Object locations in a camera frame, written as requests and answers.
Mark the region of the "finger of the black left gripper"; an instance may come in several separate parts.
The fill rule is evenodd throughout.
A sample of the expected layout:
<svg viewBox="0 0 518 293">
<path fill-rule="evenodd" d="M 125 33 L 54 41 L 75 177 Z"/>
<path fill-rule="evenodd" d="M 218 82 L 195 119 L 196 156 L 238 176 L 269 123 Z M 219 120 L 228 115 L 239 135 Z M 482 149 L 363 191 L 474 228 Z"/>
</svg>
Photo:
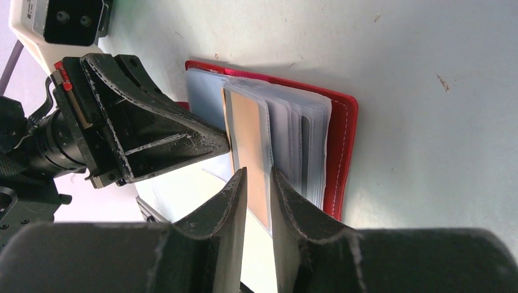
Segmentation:
<svg viewBox="0 0 518 293">
<path fill-rule="evenodd" d="M 135 55 L 90 53 L 79 63 L 128 183 L 225 154 L 225 131 L 169 98 Z"/>
</svg>

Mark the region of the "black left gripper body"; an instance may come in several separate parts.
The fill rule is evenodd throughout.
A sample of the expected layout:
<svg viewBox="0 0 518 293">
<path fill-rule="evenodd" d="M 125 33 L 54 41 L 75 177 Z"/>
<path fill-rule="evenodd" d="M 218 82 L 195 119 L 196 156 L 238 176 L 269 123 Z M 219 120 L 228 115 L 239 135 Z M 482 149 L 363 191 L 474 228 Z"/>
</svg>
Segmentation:
<svg viewBox="0 0 518 293">
<path fill-rule="evenodd" d="M 21 169 L 6 175 L 44 179 L 88 170 L 96 189 L 125 185 L 125 99 L 114 87 L 126 83 L 126 58 L 65 57 L 49 80 L 54 96 L 27 119 L 27 133 L 8 153 Z"/>
</svg>

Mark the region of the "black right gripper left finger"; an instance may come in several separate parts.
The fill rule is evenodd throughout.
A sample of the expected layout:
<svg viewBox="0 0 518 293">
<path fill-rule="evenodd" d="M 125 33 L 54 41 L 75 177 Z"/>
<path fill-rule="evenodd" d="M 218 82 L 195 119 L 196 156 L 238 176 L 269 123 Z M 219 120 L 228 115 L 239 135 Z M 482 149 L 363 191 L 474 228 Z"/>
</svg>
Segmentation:
<svg viewBox="0 0 518 293">
<path fill-rule="evenodd" d="M 1 253 L 2 292 L 238 292 L 247 170 L 175 223 L 38 223 Z"/>
</svg>

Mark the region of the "orange tan credit card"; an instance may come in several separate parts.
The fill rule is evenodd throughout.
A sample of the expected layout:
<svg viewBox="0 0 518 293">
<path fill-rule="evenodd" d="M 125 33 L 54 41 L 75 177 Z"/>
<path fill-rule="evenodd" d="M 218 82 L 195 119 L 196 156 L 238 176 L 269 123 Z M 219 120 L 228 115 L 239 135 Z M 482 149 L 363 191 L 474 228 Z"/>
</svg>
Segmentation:
<svg viewBox="0 0 518 293">
<path fill-rule="evenodd" d="M 235 85 L 223 89 L 224 115 L 235 170 L 247 169 L 247 208 L 272 233 L 270 169 L 272 146 L 266 102 Z"/>
</svg>

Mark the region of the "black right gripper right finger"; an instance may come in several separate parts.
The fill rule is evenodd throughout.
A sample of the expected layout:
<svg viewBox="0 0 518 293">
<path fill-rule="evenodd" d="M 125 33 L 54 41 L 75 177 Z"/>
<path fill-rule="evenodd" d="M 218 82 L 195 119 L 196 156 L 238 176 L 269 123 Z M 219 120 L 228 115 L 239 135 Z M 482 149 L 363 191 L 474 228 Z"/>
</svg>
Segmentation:
<svg viewBox="0 0 518 293">
<path fill-rule="evenodd" d="M 517 263 L 479 228 L 356 230 L 271 170 L 279 292 L 516 292 Z"/>
</svg>

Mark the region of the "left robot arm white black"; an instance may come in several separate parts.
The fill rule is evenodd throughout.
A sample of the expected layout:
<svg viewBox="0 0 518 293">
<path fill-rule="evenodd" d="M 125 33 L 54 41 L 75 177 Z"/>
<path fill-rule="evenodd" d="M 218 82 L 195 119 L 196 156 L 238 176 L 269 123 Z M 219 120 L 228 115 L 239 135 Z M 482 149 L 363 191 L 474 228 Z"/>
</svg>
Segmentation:
<svg viewBox="0 0 518 293">
<path fill-rule="evenodd" d="M 57 177 L 88 172 L 97 189 L 123 186 L 230 149 L 223 130 L 163 94 L 134 55 L 65 57 L 47 84 L 54 90 L 28 116 L 1 97 L 2 246 L 71 202 Z"/>
</svg>

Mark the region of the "red leather card holder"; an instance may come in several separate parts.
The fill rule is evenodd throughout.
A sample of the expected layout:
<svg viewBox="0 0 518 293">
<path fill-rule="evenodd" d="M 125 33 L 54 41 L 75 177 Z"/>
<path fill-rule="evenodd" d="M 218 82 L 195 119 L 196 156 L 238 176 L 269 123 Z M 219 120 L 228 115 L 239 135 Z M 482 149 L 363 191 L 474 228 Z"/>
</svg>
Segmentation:
<svg viewBox="0 0 518 293">
<path fill-rule="evenodd" d="M 359 113 L 359 105 L 353 96 L 297 81 L 225 68 L 198 60 L 187 60 L 184 66 L 186 70 L 196 68 L 224 76 L 258 79 L 272 84 L 306 90 L 329 98 L 332 102 L 332 113 L 327 135 L 327 177 L 323 211 L 335 220 L 341 220 Z"/>
</svg>

